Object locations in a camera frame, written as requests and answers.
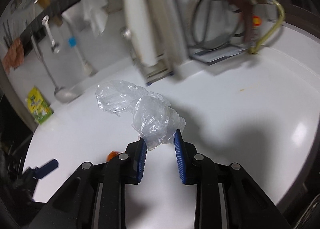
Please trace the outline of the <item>orange peel scrap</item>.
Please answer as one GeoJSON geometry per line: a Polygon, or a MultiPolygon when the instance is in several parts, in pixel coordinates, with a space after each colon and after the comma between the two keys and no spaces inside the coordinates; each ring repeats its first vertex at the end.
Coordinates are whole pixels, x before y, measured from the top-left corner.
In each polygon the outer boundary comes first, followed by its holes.
{"type": "Polygon", "coordinates": [[[117,151],[112,151],[108,154],[106,161],[109,162],[110,160],[112,160],[114,157],[118,156],[120,154],[120,152],[117,151]]]}

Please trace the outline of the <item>clear plastic bag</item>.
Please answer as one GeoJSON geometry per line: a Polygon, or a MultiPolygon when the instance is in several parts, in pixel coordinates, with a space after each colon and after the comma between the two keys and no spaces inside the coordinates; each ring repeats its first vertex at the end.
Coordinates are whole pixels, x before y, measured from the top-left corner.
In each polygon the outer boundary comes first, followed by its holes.
{"type": "Polygon", "coordinates": [[[132,114],[132,126],[145,141],[147,149],[173,144],[176,130],[183,131],[185,119],[161,94],[150,92],[124,80],[101,82],[95,93],[100,110],[120,116],[132,114]]]}

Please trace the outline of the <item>yellow seasoning pouch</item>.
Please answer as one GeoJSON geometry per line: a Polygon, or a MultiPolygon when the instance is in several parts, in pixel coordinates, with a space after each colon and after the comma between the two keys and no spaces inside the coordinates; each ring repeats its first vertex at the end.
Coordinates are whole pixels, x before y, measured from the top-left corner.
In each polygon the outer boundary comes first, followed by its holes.
{"type": "Polygon", "coordinates": [[[38,124],[46,122],[54,113],[37,87],[28,93],[27,108],[38,124]]]}

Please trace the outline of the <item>steel spatula turner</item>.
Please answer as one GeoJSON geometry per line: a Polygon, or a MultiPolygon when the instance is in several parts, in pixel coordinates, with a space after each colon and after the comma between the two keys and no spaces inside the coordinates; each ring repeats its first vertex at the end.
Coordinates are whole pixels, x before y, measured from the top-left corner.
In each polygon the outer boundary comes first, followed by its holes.
{"type": "Polygon", "coordinates": [[[54,97],[55,99],[60,102],[61,104],[69,104],[70,102],[76,100],[80,94],[75,92],[71,88],[67,88],[65,86],[60,85],[57,82],[56,75],[52,72],[51,68],[49,67],[47,60],[44,57],[44,54],[36,41],[34,35],[31,35],[31,44],[33,46],[33,50],[39,59],[41,65],[43,66],[48,78],[51,80],[54,86],[54,97]]]}

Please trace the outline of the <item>white brush blue collar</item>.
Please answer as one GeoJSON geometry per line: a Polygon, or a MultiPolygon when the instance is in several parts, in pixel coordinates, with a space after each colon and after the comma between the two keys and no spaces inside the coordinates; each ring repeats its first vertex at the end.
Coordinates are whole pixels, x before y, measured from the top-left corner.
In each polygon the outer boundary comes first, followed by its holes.
{"type": "Polygon", "coordinates": [[[70,24],[68,24],[68,30],[70,33],[70,38],[68,39],[68,44],[75,51],[75,54],[81,63],[82,71],[84,72],[84,74],[86,76],[93,76],[94,75],[93,66],[86,60],[86,58],[83,56],[82,52],[80,51],[76,37],[74,35],[74,31],[73,31],[70,24]]]}

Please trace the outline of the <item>orange dish cloth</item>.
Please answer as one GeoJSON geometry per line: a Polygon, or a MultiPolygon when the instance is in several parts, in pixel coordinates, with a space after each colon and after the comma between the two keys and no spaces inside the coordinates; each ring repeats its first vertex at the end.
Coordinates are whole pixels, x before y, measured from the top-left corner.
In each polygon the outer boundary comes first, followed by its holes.
{"type": "Polygon", "coordinates": [[[16,69],[24,62],[24,49],[20,38],[14,40],[8,49],[2,65],[7,74],[10,74],[11,69],[16,69]]]}

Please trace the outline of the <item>small steel ladle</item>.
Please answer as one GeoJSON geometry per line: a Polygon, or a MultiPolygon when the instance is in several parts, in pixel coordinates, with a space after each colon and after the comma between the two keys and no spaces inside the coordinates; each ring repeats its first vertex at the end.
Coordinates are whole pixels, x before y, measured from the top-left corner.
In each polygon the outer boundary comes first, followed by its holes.
{"type": "Polygon", "coordinates": [[[45,27],[46,32],[48,34],[48,37],[50,39],[51,42],[51,50],[53,53],[57,54],[60,52],[60,44],[58,42],[56,42],[56,40],[54,39],[50,26],[49,26],[49,16],[46,15],[44,16],[44,18],[42,19],[42,25],[45,27]]]}

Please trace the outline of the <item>black lid rack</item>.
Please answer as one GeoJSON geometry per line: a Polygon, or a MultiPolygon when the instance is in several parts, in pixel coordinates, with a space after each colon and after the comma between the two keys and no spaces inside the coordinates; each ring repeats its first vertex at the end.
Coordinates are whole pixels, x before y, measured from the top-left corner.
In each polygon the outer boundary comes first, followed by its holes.
{"type": "Polygon", "coordinates": [[[211,66],[231,57],[238,56],[249,49],[249,44],[225,44],[216,49],[189,48],[189,57],[205,65],[211,66]]]}

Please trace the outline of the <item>steel cutting board stand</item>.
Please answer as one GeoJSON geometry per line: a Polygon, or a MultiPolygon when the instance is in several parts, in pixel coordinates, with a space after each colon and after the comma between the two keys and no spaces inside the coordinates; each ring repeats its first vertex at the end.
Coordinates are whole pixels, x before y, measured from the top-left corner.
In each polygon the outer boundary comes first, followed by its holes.
{"type": "Polygon", "coordinates": [[[133,64],[142,74],[147,86],[168,76],[173,76],[172,64],[164,52],[157,53],[156,46],[152,49],[150,46],[147,46],[146,49],[140,48],[138,38],[127,27],[122,27],[120,34],[129,48],[133,64]]]}

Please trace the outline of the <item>white hanging cloth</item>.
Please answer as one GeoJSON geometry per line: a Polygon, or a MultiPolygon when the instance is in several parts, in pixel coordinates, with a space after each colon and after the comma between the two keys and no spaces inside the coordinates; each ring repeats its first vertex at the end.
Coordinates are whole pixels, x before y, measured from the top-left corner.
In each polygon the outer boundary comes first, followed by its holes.
{"type": "Polygon", "coordinates": [[[108,20],[106,7],[108,0],[81,0],[84,20],[91,26],[91,30],[95,37],[103,34],[108,20]]]}

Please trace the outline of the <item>steel pot lid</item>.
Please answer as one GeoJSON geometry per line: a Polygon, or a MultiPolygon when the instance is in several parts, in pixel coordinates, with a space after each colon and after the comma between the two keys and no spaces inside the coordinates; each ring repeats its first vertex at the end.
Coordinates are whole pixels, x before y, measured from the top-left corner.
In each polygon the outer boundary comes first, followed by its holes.
{"type": "Polygon", "coordinates": [[[191,48],[214,50],[232,43],[236,35],[248,44],[253,5],[249,0],[190,0],[186,13],[191,48]]]}

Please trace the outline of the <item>white cutting board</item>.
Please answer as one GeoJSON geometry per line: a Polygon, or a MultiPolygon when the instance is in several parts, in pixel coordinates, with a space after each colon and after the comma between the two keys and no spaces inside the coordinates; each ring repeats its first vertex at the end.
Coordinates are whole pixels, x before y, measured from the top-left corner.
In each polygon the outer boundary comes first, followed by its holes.
{"type": "Polygon", "coordinates": [[[175,64],[181,63],[175,24],[166,0],[123,0],[126,27],[139,40],[139,47],[164,52],[175,64]]]}

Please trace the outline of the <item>black wall utensil rack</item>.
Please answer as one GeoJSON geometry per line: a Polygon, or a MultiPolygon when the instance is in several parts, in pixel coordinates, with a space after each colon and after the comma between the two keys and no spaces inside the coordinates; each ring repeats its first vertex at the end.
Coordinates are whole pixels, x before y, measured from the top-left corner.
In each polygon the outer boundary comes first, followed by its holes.
{"type": "Polygon", "coordinates": [[[46,15],[48,15],[50,18],[53,16],[61,16],[64,11],[80,1],[81,0],[56,0],[52,2],[46,9],[44,9],[43,12],[41,12],[37,17],[35,17],[20,35],[24,54],[28,55],[33,50],[31,43],[32,35],[37,42],[40,42],[46,36],[44,26],[42,25],[42,19],[46,15]]]}

